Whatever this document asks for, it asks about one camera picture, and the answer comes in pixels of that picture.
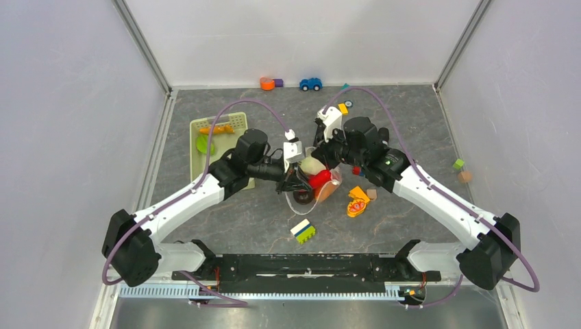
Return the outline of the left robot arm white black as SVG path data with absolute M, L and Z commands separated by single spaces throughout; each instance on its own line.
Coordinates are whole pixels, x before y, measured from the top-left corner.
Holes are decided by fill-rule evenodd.
M 202 243 L 165 243 L 165 238 L 195 215 L 246 188 L 251 179 L 275 182 L 277 193 L 311 190 L 308 176 L 299 167 L 305 157 L 302 142 L 293 131 L 285 136 L 282 156 L 272 159 L 267 154 L 267 135 L 246 130 L 235 147 L 179 191 L 134 214 L 124 209 L 114 213 L 102 247 L 103 282 L 114 284 L 108 279 L 111 269 L 118 275 L 116 281 L 129 287 L 179 270 L 202 280 L 209 278 L 215 261 Z

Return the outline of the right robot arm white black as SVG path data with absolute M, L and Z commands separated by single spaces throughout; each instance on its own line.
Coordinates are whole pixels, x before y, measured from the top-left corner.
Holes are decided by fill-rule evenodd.
M 386 128 L 367 117 L 314 121 L 312 156 L 333 169 L 360 167 L 364 177 L 415 206 L 445 226 L 464 246 L 456 255 L 460 272 L 476 286 L 491 290 L 517 260 L 521 249 L 519 220 L 482 210 L 438 183 L 407 155 L 385 142 Z

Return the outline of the white toy radish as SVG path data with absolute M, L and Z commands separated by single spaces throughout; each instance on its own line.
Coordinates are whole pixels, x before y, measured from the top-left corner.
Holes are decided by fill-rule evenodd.
M 326 170 L 326 166 L 312 156 L 304 158 L 299 167 L 307 175 L 317 175 L 319 172 Z

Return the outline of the orange red toy mango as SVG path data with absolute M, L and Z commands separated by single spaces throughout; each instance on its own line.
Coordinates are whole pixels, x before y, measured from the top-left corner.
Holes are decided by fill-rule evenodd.
M 330 180 L 321 187 L 314 190 L 314 199 L 316 202 L 324 202 L 334 191 L 341 185 L 338 180 Z

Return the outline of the orange toy food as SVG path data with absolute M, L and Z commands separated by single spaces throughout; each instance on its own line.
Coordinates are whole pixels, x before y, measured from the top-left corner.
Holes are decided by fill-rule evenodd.
M 198 129 L 200 134 L 209 135 L 212 134 L 233 134 L 235 133 L 234 128 L 231 125 L 216 125 L 214 127 L 208 126 Z

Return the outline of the clear dotted zip bag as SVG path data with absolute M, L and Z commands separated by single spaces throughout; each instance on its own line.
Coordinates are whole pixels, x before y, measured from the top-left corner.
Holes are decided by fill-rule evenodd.
M 315 147 L 307 147 L 305 149 L 306 157 L 311 156 L 311 153 L 314 151 L 314 149 L 315 149 Z M 342 177 L 341 170 L 338 167 L 336 167 L 334 169 L 328 169 L 328 170 L 330 170 L 332 173 L 332 180 L 338 180 L 340 183 L 342 183 L 343 177 Z M 301 205 L 301 204 L 298 204 L 297 202 L 295 202 L 292 194 L 293 194 L 293 192 L 285 192 L 284 193 L 288 206 L 297 215 L 307 215 L 310 212 L 312 212 L 320 203 L 322 203 L 322 202 L 316 202 L 314 199 L 309 204 Z

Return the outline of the bright green toy leaf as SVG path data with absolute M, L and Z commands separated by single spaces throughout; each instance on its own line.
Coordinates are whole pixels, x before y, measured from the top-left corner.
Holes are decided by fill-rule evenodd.
M 209 141 L 207 134 L 198 135 L 195 139 L 195 146 L 197 151 L 203 155 L 214 155 L 216 152 L 214 143 Z

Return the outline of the red toy chili pepper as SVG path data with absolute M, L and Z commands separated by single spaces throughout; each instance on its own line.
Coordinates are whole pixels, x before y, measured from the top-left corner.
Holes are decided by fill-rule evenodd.
M 332 180 L 331 171 L 328 169 L 324 169 L 315 175 L 311 175 L 308 179 L 308 183 L 313 189 L 318 189 L 331 180 Z

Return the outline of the dark purple toy fruit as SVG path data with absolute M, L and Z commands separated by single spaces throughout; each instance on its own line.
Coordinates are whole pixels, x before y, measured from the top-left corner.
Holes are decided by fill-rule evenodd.
M 293 191 L 292 196 L 295 202 L 305 205 L 314 200 L 314 191 Z

